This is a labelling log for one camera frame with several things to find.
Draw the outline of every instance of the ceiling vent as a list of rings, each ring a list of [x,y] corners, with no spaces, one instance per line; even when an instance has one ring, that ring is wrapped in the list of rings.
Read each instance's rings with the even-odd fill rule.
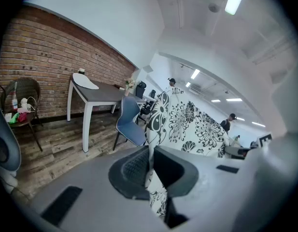
[[[189,88],[189,91],[193,94],[196,94],[196,95],[199,95],[201,93],[200,87],[198,87],[194,84],[191,84],[191,86]]]

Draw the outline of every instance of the wood plank floor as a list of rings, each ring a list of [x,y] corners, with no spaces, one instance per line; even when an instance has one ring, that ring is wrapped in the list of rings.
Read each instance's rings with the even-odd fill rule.
[[[44,186],[83,161],[113,153],[117,135],[115,128],[118,113],[94,115],[91,118],[89,132],[89,151],[82,150],[83,118],[45,123],[34,127],[41,152],[29,127],[14,129],[14,134],[21,148],[21,166],[17,172],[18,187],[12,195],[23,202]],[[130,141],[125,143],[119,137],[115,151],[135,147]]]

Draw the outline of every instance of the gray desk surface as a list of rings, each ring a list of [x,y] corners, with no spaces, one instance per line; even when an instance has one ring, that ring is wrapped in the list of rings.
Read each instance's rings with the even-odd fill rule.
[[[76,84],[73,78],[71,78],[71,81],[88,102],[120,102],[125,93],[124,90],[120,90],[117,87],[106,83],[91,81],[92,83],[96,84],[99,89],[88,89]],[[131,93],[129,93],[128,96],[134,97],[136,99],[136,102],[145,103],[144,100]]]

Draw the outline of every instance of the wicker chair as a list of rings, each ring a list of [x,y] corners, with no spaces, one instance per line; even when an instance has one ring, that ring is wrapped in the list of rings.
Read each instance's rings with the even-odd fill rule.
[[[27,120],[23,121],[23,122],[16,122],[14,124],[9,124],[11,128],[17,128],[17,127],[21,127],[24,125],[28,125],[33,133],[33,136],[37,142],[37,145],[39,147],[39,149],[41,151],[43,151],[41,145],[38,142],[38,139],[36,137],[36,134],[33,130],[31,121],[36,117],[39,121],[39,123],[41,124],[41,126],[43,126],[43,124],[41,123],[41,121],[38,118],[37,115],[37,108],[38,108],[38,104],[39,104],[39,100],[41,98],[41,88],[38,84],[37,81],[35,81],[34,79],[31,78],[19,78],[15,81],[13,81],[12,83],[10,83],[6,88],[5,88],[5,92],[2,92],[1,96],[0,96],[0,105],[2,108],[3,113],[11,113],[12,112],[12,107],[7,108],[6,112],[5,112],[5,101],[7,96],[14,90],[14,86],[15,83],[17,82],[17,89],[16,89],[16,96],[18,99],[18,106],[21,107],[21,100],[23,98],[28,98],[28,97],[33,97],[36,100],[36,104],[34,99],[29,99],[28,100],[28,104],[31,104],[32,107],[34,107],[34,111],[32,111],[31,113],[27,113]]]

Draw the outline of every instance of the desk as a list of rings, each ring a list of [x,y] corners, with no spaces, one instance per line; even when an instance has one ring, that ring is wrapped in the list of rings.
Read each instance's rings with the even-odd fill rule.
[[[111,112],[113,113],[115,106],[121,103],[121,100],[125,93],[124,90],[119,90],[115,86],[109,84],[100,83],[97,81],[92,81],[92,83],[96,84],[99,87],[99,89],[88,89],[85,87],[81,87],[77,85],[75,81],[71,78],[67,99],[67,121],[71,120],[71,94],[73,88],[77,91],[78,95],[85,102],[85,114],[83,117],[82,128],[82,144],[84,152],[87,152],[89,150],[89,129],[93,106],[113,105],[113,108],[111,110]],[[134,97],[140,109],[142,108],[142,105],[145,103],[145,101],[134,96],[133,94],[129,94],[128,96]]]
[[[152,98],[150,96],[145,96],[145,95],[143,95],[142,97],[145,98],[146,100],[149,100],[149,101],[153,102],[153,104],[151,106],[151,111],[152,111],[152,109],[153,109],[153,107],[155,105],[156,99],[154,99],[154,98]]]
[[[250,148],[226,146],[225,152],[235,159],[245,159],[246,153]]]

